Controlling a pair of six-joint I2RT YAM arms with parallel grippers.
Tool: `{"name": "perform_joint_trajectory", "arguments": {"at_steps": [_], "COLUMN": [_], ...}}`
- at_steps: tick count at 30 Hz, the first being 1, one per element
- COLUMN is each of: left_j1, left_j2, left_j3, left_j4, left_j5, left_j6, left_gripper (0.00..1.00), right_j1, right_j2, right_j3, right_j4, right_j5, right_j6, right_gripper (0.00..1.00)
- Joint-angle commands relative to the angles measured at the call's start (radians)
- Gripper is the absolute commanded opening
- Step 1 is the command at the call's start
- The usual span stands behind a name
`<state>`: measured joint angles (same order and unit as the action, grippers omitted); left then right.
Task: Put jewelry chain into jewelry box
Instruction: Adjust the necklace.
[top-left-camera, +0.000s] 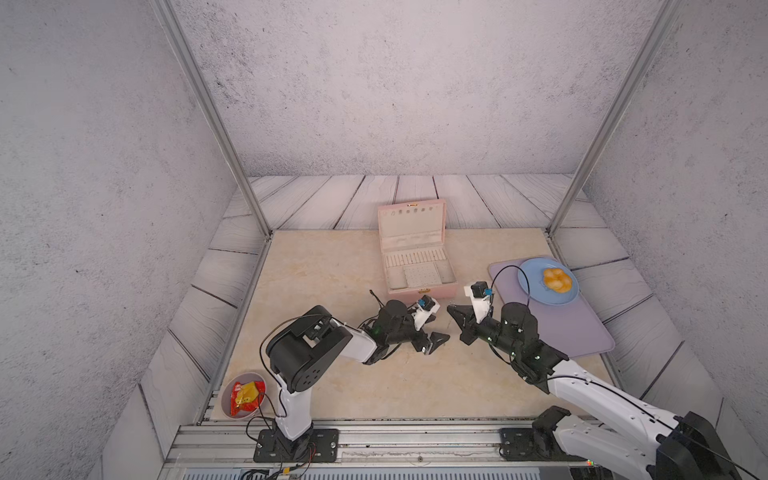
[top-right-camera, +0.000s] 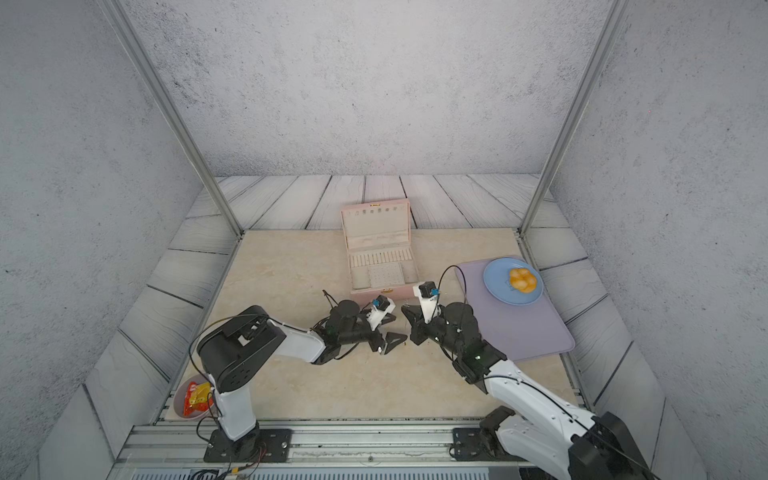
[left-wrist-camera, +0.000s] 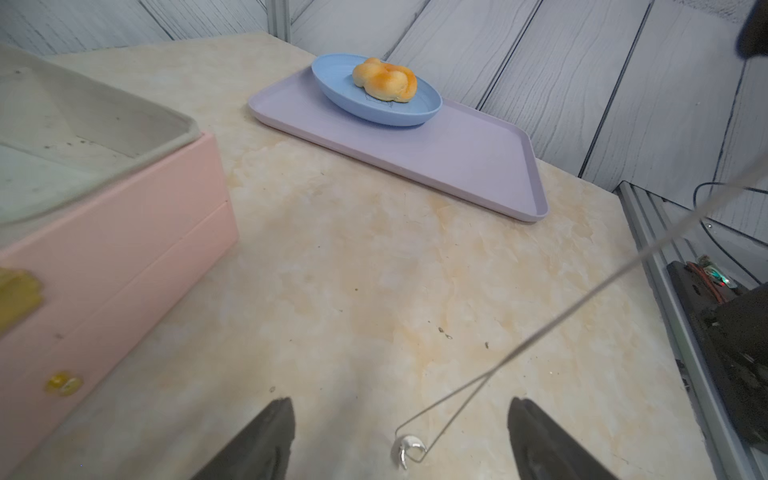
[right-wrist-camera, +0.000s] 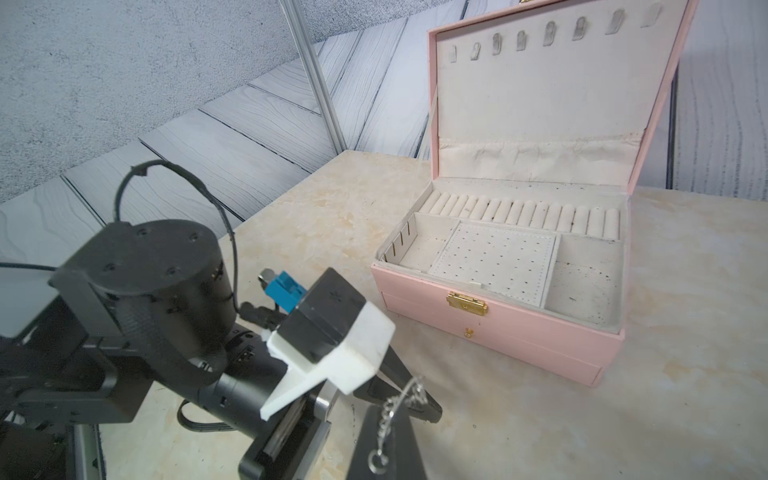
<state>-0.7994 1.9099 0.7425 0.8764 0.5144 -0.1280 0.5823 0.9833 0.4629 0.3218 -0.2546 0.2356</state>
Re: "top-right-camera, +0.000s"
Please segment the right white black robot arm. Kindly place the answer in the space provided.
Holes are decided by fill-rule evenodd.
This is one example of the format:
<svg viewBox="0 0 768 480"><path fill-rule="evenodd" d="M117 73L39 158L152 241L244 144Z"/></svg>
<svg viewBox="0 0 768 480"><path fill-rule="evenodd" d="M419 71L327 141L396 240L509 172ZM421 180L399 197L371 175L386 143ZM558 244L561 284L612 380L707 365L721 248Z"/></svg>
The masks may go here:
<svg viewBox="0 0 768 480"><path fill-rule="evenodd" d="M520 457L556 479L653 478L618 416L597 416L534 381L482 337L470 305L404 305L401 311L414 344L434 341L468 384L500 401L481 423L490 456Z"/></svg>

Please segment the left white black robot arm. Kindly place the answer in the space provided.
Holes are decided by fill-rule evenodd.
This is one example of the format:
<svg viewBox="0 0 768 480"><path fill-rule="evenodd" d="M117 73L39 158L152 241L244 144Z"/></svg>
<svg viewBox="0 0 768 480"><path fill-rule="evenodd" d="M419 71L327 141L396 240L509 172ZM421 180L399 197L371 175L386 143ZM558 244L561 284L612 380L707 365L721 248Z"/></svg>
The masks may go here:
<svg viewBox="0 0 768 480"><path fill-rule="evenodd" d="M345 345L366 344L372 352L387 355L408 339L380 330L396 320L395 303L388 297L380 295L365 306L337 301L330 294L325 297L329 313L309 329L279 321L253 305L223 319L197 341L195 366L212 385L216 423L227 440L237 442L258 430L249 383L271 357L324 365L341 359Z"/></svg>

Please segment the pink jewelry box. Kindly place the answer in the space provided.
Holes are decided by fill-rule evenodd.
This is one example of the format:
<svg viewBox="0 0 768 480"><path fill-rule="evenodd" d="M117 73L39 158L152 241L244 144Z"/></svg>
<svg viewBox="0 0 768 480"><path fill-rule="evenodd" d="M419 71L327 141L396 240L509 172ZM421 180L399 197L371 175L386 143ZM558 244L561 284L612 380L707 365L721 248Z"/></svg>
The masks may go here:
<svg viewBox="0 0 768 480"><path fill-rule="evenodd" d="M413 296L419 273L412 251L410 202L374 201L341 209L351 299L363 305L383 295Z"/></svg>

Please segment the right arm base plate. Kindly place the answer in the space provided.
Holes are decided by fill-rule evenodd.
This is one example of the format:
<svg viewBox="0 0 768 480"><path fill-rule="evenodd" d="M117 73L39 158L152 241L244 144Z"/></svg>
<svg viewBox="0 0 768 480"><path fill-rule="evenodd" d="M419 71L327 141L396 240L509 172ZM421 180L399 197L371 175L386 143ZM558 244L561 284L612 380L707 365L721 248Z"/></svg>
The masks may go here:
<svg viewBox="0 0 768 480"><path fill-rule="evenodd" d="M449 455L459 462L521 461L503 449L495 432L481 427L454 428Z"/></svg>

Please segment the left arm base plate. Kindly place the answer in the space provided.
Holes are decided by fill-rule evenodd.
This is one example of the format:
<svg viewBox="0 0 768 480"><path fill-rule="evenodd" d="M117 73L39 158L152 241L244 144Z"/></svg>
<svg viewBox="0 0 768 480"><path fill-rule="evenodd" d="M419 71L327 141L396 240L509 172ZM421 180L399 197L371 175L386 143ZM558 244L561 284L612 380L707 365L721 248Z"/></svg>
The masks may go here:
<svg viewBox="0 0 768 480"><path fill-rule="evenodd" d="M229 439L215 430L203 455L204 463L285 463L288 460L291 429L260 429L256 427L239 440Z"/></svg>

